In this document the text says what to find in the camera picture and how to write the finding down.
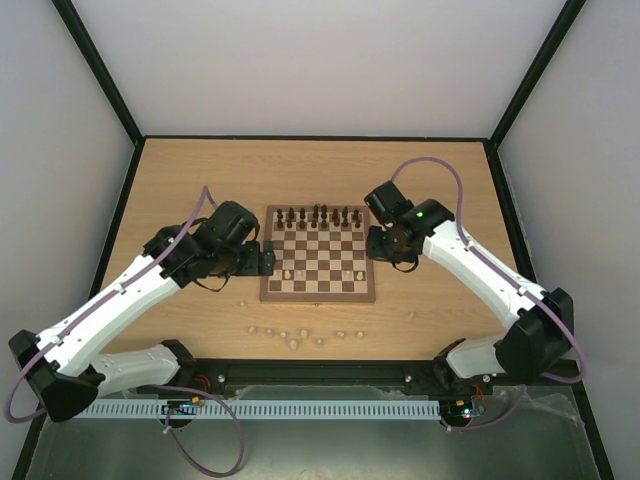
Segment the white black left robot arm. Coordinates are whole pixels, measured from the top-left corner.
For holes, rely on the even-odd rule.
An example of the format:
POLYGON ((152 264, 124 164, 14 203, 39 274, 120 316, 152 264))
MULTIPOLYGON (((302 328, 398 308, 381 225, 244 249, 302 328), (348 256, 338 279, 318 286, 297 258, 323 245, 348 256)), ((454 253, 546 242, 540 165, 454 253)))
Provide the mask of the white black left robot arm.
POLYGON ((197 362, 178 340, 106 354, 104 347, 154 305, 208 277, 268 277, 275 255, 257 217, 234 201, 160 229, 111 284, 56 325, 16 333, 9 348, 44 414, 69 420, 96 399, 147 385, 188 386, 197 362))

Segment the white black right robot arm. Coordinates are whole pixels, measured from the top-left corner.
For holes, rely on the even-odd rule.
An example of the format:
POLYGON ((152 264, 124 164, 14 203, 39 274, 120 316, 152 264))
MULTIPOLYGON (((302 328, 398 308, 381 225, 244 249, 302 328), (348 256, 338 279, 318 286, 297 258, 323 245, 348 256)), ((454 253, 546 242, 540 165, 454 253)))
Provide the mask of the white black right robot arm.
POLYGON ((571 297, 562 289, 547 291, 499 261, 475 242, 457 217, 434 199, 413 204, 387 181, 365 203, 377 220, 368 230, 366 249, 373 261, 417 268, 421 258, 444 267, 479 297, 500 320, 503 335, 460 339, 436 358, 435 375, 455 392, 472 377, 505 374, 531 384, 549 376, 565 355, 573 321, 571 297))

